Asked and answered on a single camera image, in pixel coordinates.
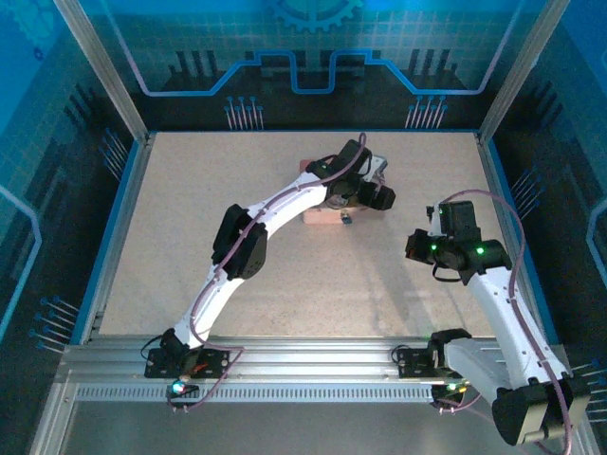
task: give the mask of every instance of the black bracket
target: black bracket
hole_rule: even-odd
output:
[[[395,350],[393,360],[396,360],[398,377],[436,377],[432,358],[427,349],[401,347]]]
[[[226,210],[217,236],[212,244],[212,263],[219,264],[232,249],[241,232],[252,221],[246,209],[234,204]],[[243,243],[224,266],[228,280],[254,276],[266,262],[267,230],[264,223],[256,223]]]
[[[197,353],[196,365],[205,365],[192,379],[218,379],[227,369],[230,362],[228,351],[215,351],[214,349],[201,349]],[[152,349],[148,353],[144,376],[151,379],[176,379],[184,374],[163,349]]]

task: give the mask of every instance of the cable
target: cable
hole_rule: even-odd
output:
[[[474,401],[474,402],[476,402],[476,400],[478,400],[480,397],[481,397],[481,395],[479,394],[479,395],[478,395],[478,396],[477,396],[477,397],[476,397],[476,398],[475,398],[473,401]],[[451,401],[451,400],[444,400],[444,399],[441,399],[441,401],[443,401],[443,402],[445,402],[445,403],[447,403],[447,404],[450,404],[450,405],[458,405],[457,403],[455,403],[454,401]],[[488,417],[488,416],[484,415],[484,414],[483,414],[481,411],[479,411],[479,410],[473,409],[471,406],[472,406],[472,402],[470,402],[470,403],[467,405],[467,407],[466,407],[466,410],[467,410],[468,412],[471,412],[472,414],[474,414],[474,415],[477,415],[477,416],[481,417],[483,420],[485,420],[485,421],[487,421],[487,422],[489,422],[489,423],[491,423],[491,424],[493,425],[493,421],[491,420],[491,418],[490,418],[490,417]],[[522,453],[529,454],[529,452],[527,452],[527,451],[526,451],[524,448],[522,448],[521,446],[517,446],[516,448],[518,448],[520,451],[522,451]]]
[[[456,403],[452,400],[448,400],[445,398],[439,398],[438,401],[442,401],[445,404],[448,405],[452,405],[454,406],[454,408],[451,408],[452,411],[451,413],[456,413],[460,410],[467,410],[468,412],[471,412],[481,418],[483,418],[484,420],[486,420],[487,422],[490,422],[493,425],[493,421],[491,420],[490,417],[484,415],[482,412],[473,409],[472,405],[474,405],[479,399],[481,398],[480,393],[476,396],[476,398],[474,398],[472,401],[470,401],[467,405],[465,406],[461,406],[461,403]],[[556,455],[552,450],[550,450],[549,448],[547,448],[546,446],[544,446],[542,443],[533,443],[534,446],[536,446],[539,450],[541,450],[543,453],[547,453],[548,455]],[[517,446],[517,448],[519,450],[522,451],[522,453],[528,453],[526,450],[524,450],[524,448],[522,448],[521,446]]]
[[[462,403],[457,403],[453,400],[448,400],[447,398],[439,398],[438,401],[443,402],[447,405],[453,406],[453,408],[451,408],[451,412],[456,413],[456,412],[459,412],[460,410],[467,410],[468,408],[474,406],[478,402],[478,400],[481,399],[481,396],[482,395],[479,393],[474,398],[472,398],[466,405],[462,405],[462,403],[464,402],[463,396],[462,396]]]
[[[436,276],[436,270],[438,270],[438,268],[446,268],[446,267],[442,267],[440,266],[438,263],[434,264],[434,267],[432,268],[432,277],[437,280],[438,282],[460,282],[462,281],[461,278],[441,278],[441,277],[437,277]]]
[[[212,398],[212,395],[215,393],[215,391],[217,390],[217,388],[219,387],[219,385],[224,381],[224,379],[226,379],[226,377],[228,377],[228,374],[230,373],[230,370],[231,370],[232,366],[234,365],[234,363],[236,363],[238,361],[238,359],[240,358],[240,356],[245,351],[245,348],[225,348],[224,346],[216,346],[216,345],[213,345],[213,344],[210,344],[210,343],[206,343],[206,347],[209,347],[211,349],[216,349],[218,351],[231,351],[231,350],[235,350],[235,351],[239,350],[239,351],[238,351],[238,354],[236,355],[236,357],[232,360],[232,362],[230,362],[228,364],[228,367],[226,368],[226,370],[221,374],[221,376],[219,376],[219,378],[217,379],[217,381],[215,381],[215,383],[213,384],[213,386],[211,387],[211,389],[205,394],[205,396],[203,396],[200,400],[196,401],[194,404],[183,407],[183,410],[185,412],[187,412],[188,410],[195,410],[196,408],[201,407],[207,401],[209,401],[210,398]],[[173,408],[173,410],[176,410],[176,406],[174,405],[174,403],[171,400],[170,396],[167,396],[167,404],[171,408]]]
[[[146,362],[149,362],[149,361],[150,361],[150,359],[149,359],[149,357],[146,357],[145,355],[143,355],[143,350],[144,350],[145,348],[147,348],[149,345],[151,345],[153,342],[158,341],[158,340],[159,340],[159,339],[161,339],[161,338],[162,338],[162,335],[158,335],[157,337],[153,337],[151,340],[149,340],[147,343],[145,343],[145,344],[143,345],[143,347],[141,347],[141,349],[139,350],[139,355],[141,355],[141,357],[143,357],[143,359],[144,359]]]
[[[517,255],[516,262],[515,262],[514,266],[512,267],[512,271],[510,272],[510,280],[508,282],[508,297],[510,299],[510,305],[512,306],[512,310],[514,311],[514,315],[516,316],[516,319],[519,321],[519,324],[521,325],[521,328],[523,329],[525,336],[529,340],[529,343],[531,344],[531,347],[533,348],[535,355],[540,360],[540,365],[545,368],[546,373],[547,373],[548,377],[550,378],[552,385],[554,386],[555,392],[557,393],[557,398],[559,400],[559,406],[561,408],[562,422],[563,422],[564,429],[565,429],[565,449],[564,449],[563,455],[570,455],[571,448],[573,445],[573,435],[571,434],[572,433],[571,419],[569,417],[569,409],[567,408],[567,402],[566,402],[564,394],[562,392],[561,384],[559,383],[559,379],[557,379],[557,376],[555,375],[554,371],[552,370],[552,367],[548,363],[546,356],[543,354],[542,348],[538,344],[537,340],[533,337],[533,334],[531,333],[529,326],[527,325],[526,321],[524,320],[523,314],[521,313],[521,309],[519,307],[519,303],[517,302],[515,294],[514,294],[514,288],[516,285],[516,276],[518,275],[519,271],[521,270],[521,267],[523,265],[523,257],[524,257],[525,238],[524,238],[524,228],[523,228],[523,223],[521,222],[521,218],[519,217],[516,210],[514,208],[512,208],[512,206],[510,206],[510,204],[508,204],[507,201],[502,196],[498,196],[497,194],[493,194],[492,192],[485,191],[485,190],[463,190],[463,191],[457,192],[456,194],[452,194],[447,199],[442,201],[442,204],[445,204],[445,203],[449,202],[450,200],[452,200],[456,197],[462,196],[464,194],[483,194],[485,196],[489,196],[492,199],[498,201],[506,209],[508,209],[508,211],[510,213],[512,213],[512,216],[514,216],[514,219],[516,220],[519,231],[521,232],[521,248],[519,250],[519,254]]]
[[[224,259],[214,269],[212,278],[202,288],[202,290],[200,291],[200,293],[196,297],[196,300],[194,301],[194,304],[193,304],[193,307],[192,307],[192,311],[190,312],[190,331],[192,332],[192,335],[202,345],[210,347],[211,349],[217,349],[217,350],[222,350],[222,351],[232,351],[232,350],[238,351],[238,354],[232,360],[232,362],[229,364],[229,366],[224,371],[224,373],[215,382],[215,384],[213,385],[213,387],[211,388],[211,390],[209,391],[209,393],[207,393],[202,399],[200,399],[199,401],[197,401],[193,405],[189,406],[188,408],[184,408],[184,410],[186,410],[186,409],[195,409],[195,408],[201,406],[203,403],[205,403],[211,397],[212,393],[216,390],[216,388],[219,387],[219,384],[221,384],[221,382],[228,376],[228,373],[230,372],[231,367],[233,366],[233,364],[238,360],[238,358],[240,358],[240,356],[242,355],[242,353],[245,351],[244,347],[225,347],[225,346],[214,346],[214,345],[211,345],[209,342],[207,342],[206,340],[202,339],[202,337],[196,332],[195,320],[196,320],[196,317],[198,316],[197,315],[198,308],[199,308],[201,302],[207,297],[207,294],[211,291],[212,286],[217,281],[219,281],[219,274],[220,274],[221,270],[223,270],[224,266],[228,263],[228,261],[231,259],[231,257],[235,254],[235,252],[238,250],[238,248],[243,243],[243,241],[245,240],[245,238],[247,238],[248,233],[253,228],[253,226],[255,226],[255,224],[267,212],[267,210],[269,208],[271,208],[274,204],[276,204],[277,202],[279,202],[284,197],[289,196],[293,192],[299,192],[299,191],[302,191],[302,190],[306,190],[308,188],[317,187],[319,185],[323,185],[325,183],[328,183],[328,182],[331,182],[333,180],[336,180],[336,179],[340,178],[342,175],[344,175],[345,173],[347,173],[352,168],[352,166],[354,166],[354,164],[357,162],[357,160],[360,158],[360,155],[362,154],[362,151],[364,150],[364,146],[366,144],[366,141],[367,141],[367,135],[365,135],[364,133],[360,133],[360,135],[359,135],[359,149],[358,149],[358,151],[356,152],[356,154],[354,155],[354,157],[352,158],[352,160],[343,169],[341,169],[340,171],[337,171],[333,175],[330,175],[330,176],[328,176],[328,177],[326,177],[324,179],[318,180],[316,182],[309,182],[309,183],[305,183],[305,184],[303,184],[303,185],[301,185],[299,187],[289,188],[288,190],[285,190],[285,191],[277,194],[276,196],[274,196],[272,199],[270,199],[264,205],[264,207],[262,209],[260,209],[259,212],[251,219],[250,223],[248,223],[247,227],[245,227],[243,229],[242,233],[240,234],[240,236],[238,237],[238,239],[236,240],[236,242],[234,243],[234,245],[232,246],[232,248],[230,249],[230,251],[228,252],[228,254],[226,254],[226,256],[224,257]],[[168,398],[167,401],[168,401],[168,404],[170,406],[172,406],[173,409],[175,409],[175,406],[173,406],[173,404],[171,403],[171,399]]]

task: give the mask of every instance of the white robotic arm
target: white robotic arm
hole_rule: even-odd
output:
[[[564,422],[548,371],[561,387],[573,427],[590,399],[584,379],[571,377],[557,359],[516,282],[511,299],[511,261],[498,241],[481,239],[472,203],[440,203],[428,207],[427,214],[430,231],[417,229],[409,237],[407,258],[433,265],[433,275],[437,268],[458,273],[485,312],[506,361],[496,363],[470,334],[454,329],[432,334],[433,366],[459,373],[487,399],[496,428],[509,444],[561,437]]]
[[[215,320],[234,291],[264,265],[268,239],[288,221],[331,197],[386,210],[395,193],[383,185],[387,161],[348,141],[330,161],[311,162],[293,183],[246,209],[231,206],[213,243],[213,264],[196,300],[173,329],[162,336],[161,348],[182,370],[183,359],[204,344]]]
[[[254,218],[259,214],[261,210],[267,205],[268,202],[288,192],[293,188],[299,188],[305,184],[319,182],[320,179],[313,173],[302,173],[297,180],[287,186],[284,190],[279,191],[274,196],[269,197],[259,204],[255,204],[246,209],[246,213],[249,217]],[[266,226],[267,240],[283,225],[288,223],[290,220],[295,218],[303,211],[310,209],[311,207],[318,206],[321,204],[327,196],[327,188],[322,184],[308,187],[301,191],[295,191],[287,196],[280,198],[273,207],[262,213],[258,220],[259,224]],[[201,290],[205,289],[210,282],[215,278],[216,265],[212,265],[209,270],[209,275],[205,280],[204,286]],[[234,293],[234,291],[240,286],[245,279],[233,278],[230,280],[228,273],[225,270],[219,270],[219,279],[212,283],[211,290],[206,293],[203,301],[200,302],[196,311],[193,328],[198,334],[198,337],[206,340],[209,336],[209,331],[212,328],[215,320],[224,308],[224,305]],[[200,346],[198,337],[195,337],[191,330],[191,314],[193,311],[195,302],[190,305],[188,311],[183,318],[175,326],[175,335],[179,340],[187,344],[190,349],[197,348]]]

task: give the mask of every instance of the black servo bracket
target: black servo bracket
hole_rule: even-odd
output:
[[[230,353],[214,349],[200,349],[196,365],[206,365],[197,373],[191,374],[192,379],[218,379],[227,369]],[[167,355],[166,351],[156,348],[148,353],[144,376],[150,379],[175,379],[184,372]]]

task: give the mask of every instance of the beige table surface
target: beige table surface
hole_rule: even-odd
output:
[[[144,176],[105,315],[104,335],[172,327],[200,290],[224,212],[260,202],[297,178],[301,159],[336,154],[357,133],[161,133]],[[487,189],[472,133],[368,134],[388,158],[394,207],[383,219],[309,226],[297,217],[269,241],[261,272],[241,285],[216,336],[427,337],[463,327],[492,336],[461,284],[405,259],[407,237],[428,228],[426,206]],[[484,239],[502,239],[492,202],[472,196]]]

